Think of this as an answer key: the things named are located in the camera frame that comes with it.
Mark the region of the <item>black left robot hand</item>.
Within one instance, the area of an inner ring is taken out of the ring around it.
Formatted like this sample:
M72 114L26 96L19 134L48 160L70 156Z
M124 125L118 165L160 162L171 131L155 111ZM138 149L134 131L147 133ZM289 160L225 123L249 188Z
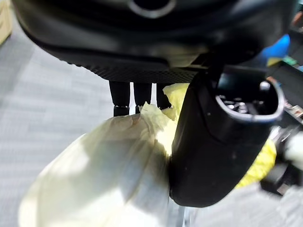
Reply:
M15 0L39 47L119 84L188 83L172 145L170 196L207 207L245 175L285 97L263 50L288 33L296 0Z

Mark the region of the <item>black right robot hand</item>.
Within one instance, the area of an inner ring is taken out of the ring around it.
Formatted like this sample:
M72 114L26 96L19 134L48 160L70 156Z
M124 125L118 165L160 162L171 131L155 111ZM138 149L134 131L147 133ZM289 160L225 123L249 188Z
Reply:
M261 189L283 196L292 186L303 186L303 132L288 132L276 139L274 167L260 181Z

